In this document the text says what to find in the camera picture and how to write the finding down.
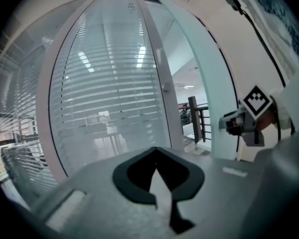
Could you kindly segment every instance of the black railing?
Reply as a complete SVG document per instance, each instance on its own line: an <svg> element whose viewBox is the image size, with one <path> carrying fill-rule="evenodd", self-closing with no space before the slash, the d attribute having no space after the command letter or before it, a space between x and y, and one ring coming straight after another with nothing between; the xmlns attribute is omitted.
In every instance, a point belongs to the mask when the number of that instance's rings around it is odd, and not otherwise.
<svg viewBox="0 0 299 239"><path fill-rule="evenodd" d="M193 123L195 143L198 143L201 139L205 142L206 140L211 140L211 138L206 137L206 133L211 133L206 131L206 126L210 124L205 123L205 119L209 119L209 116L204 116L204 111L208 111L208 106L198 107L195 97L188 98L189 109L191 114L191 122Z"/></svg>

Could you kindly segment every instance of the glass door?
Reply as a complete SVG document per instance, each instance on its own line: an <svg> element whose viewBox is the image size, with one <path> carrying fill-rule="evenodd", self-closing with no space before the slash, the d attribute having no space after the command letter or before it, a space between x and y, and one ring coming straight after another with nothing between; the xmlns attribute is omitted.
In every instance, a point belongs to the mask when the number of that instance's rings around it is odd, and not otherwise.
<svg viewBox="0 0 299 239"><path fill-rule="evenodd" d="M159 40L152 40L155 29L145 25L148 15L139 2L95 0L60 47L49 116L67 175L93 161L150 146L174 147L182 139L170 71L160 70L166 56L162 47L156 49Z"/></svg>

